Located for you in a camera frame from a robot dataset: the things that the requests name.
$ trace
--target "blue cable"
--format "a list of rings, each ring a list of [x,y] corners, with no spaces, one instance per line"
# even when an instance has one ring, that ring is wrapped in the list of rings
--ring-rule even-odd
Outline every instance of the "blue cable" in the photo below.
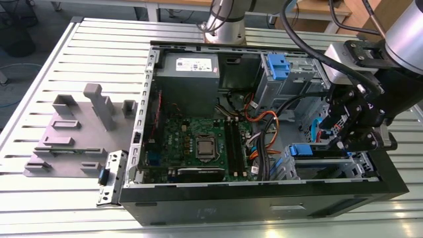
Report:
[[[13,106],[14,104],[19,103],[19,100],[14,103],[10,103],[10,104],[5,104],[5,105],[0,105],[0,108],[6,108],[9,106]]]
[[[317,124],[320,124],[322,121],[321,118],[316,118],[313,121],[312,121],[312,124],[310,124],[310,141],[312,142],[316,142],[316,136],[317,136],[317,133],[316,133],[316,127],[317,127]]]

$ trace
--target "blue plastic clip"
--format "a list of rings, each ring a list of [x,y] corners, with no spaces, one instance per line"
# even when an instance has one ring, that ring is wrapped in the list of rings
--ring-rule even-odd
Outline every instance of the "blue plastic clip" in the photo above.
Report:
[[[296,144],[289,146],[290,155],[309,156],[312,155],[310,146],[306,144]]]
[[[273,80],[281,81],[288,78],[290,73],[289,62],[281,54],[268,54],[268,63],[273,74]]]

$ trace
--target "aluminum table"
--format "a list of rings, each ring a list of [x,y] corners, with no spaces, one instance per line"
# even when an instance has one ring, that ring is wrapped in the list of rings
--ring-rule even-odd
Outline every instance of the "aluminum table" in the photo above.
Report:
[[[300,33],[316,49],[353,39]],[[389,126],[398,149],[389,152],[409,193],[370,203],[334,218],[142,228],[122,208],[94,206],[97,179],[26,178],[31,149],[50,120],[57,94],[77,101],[85,83],[99,83],[113,102],[135,100],[149,41],[202,42],[194,25],[85,18],[69,24],[0,134],[0,236],[45,237],[421,237],[423,119],[417,107]],[[294,47],[285,33],[246,29],[246,44]]]
[[[98,5],[113,5],[113,6],[131,6],[131,7],[143,7],[147,12],[147,20],[153,22],[158,22],[159,20],[159,9],[170,9],[170,10],[189,10],[189,11],[209,11],[210,7],[209,5],[203,4],[181,4],[181,3],[169,3],[171,1],[162,1],[162,0],[59,0],[59,1],[51,1],[51,6],[54,11],[61,10],[59,2],[69,2],[69,3],[86,3],[86,4],[98,4]],[[246,12],[248,15],[261,15],[266,16],[264,13],[257,12]],[[288,18],[294,18],[294,12],[288,12],[286,14]],[[342,12],[337,11],[334,9],[334,15],[338,22],[342,22],[345,17],[350,15],[350,12]],[[268,15],[269,17],[269,23],[274,24],[276,17],[278,14]],[[330,14],[328,12],[325,13],[312,13],[306,11],[300,11],[297,15],[298,19],[308,19],[308,20],[322,20],[328,21],[329,24],[325,28],[325,33],[336,33],[338,30],[337,25],[334,24]]]

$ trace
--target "table leg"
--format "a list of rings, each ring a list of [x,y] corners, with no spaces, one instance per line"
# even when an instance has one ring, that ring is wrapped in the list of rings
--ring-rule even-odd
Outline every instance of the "table leg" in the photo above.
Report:
[[[50,3],[51,3],[54,11],[61,11],[61,7],[59,7],[61,2],[50,1]]]
[[[147,12],[147,21],[158,22],[159,19],[159,11],[158,5],[153,2],[146,2],[146,12]]]
[[[276,23],[276,17],[270,16],[269,17],[269,24],[274,25],[274,23]]]
[[[173,18],[174,15],[173,15],[173,9],[167,9],[167,12],[169,12],[169,18]]]
[[[345,16],[337,15],[336,18],[337,18],[338,22],[341,23],[345,19]],[[338,30],[338,26],[334,24],[333,21],[330,21],[328,24],[328,27],[324,30],[324,33],[334,34],[337,32],[337,30]]]

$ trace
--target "floor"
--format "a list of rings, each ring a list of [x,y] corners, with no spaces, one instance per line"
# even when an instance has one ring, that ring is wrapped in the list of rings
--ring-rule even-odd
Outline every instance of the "floor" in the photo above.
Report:
[[[42,65],[73,16],[135,20],[134,9],[126,6],[62,3],[61,8],[62,10],[59,12],[54,12],[49,2],[35,1],[33,10],[38,18],[38,24],[27,28],[27,32],[35,44],[35,52],[27,57],[13,58],[0,49],[0,67],[11,63],[34,63]],[[146,19],[146,11],[138,9],[138,13],[141,18]],[[182,23],[194,24],[208,19],[206,12],[194,11],[191,15],[190,13],[191,11],[181,11],[174,13],[173,18],[169,18],[167,12],[161,10],[161,21],[177,23],[182,21]],[[265,17],[246,16],[245,26],[266,28]],[[19,65],[5,68],[1,71],[9,80],[6,86],[0,86],[0,130],[3,128],[17,107],[17,104],[6,105],[18,102],[23,96],[31,80],[35,77],[38,67],[33,65]]]

